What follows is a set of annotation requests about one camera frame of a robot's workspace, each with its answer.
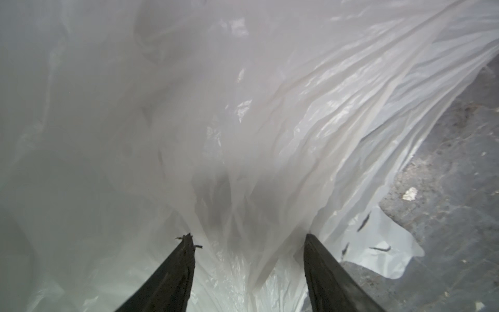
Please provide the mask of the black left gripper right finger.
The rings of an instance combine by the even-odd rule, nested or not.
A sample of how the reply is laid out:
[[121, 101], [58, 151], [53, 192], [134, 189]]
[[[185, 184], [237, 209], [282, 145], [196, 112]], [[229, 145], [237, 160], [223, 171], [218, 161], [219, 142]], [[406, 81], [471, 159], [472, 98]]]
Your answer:
[[311, 233], [305, 237], [304, 270], [313, 311], [384, 312]]

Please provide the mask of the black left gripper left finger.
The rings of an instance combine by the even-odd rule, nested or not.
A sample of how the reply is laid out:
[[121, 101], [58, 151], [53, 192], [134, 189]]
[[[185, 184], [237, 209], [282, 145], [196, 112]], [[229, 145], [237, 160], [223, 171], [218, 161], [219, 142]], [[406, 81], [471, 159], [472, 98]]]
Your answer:
[[191, 234], [116, 312], [186, 312], [195, 270], [196, 245]]

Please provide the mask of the white plastic bag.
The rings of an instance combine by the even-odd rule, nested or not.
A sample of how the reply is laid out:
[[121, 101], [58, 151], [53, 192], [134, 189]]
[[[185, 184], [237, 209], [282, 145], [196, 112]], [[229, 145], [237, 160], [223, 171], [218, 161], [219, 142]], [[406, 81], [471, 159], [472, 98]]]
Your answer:
[[400, 278], [379, 207], [498, 54], [497, 1], [2, 1], [1, 310], [300, 311], [303, 245]]

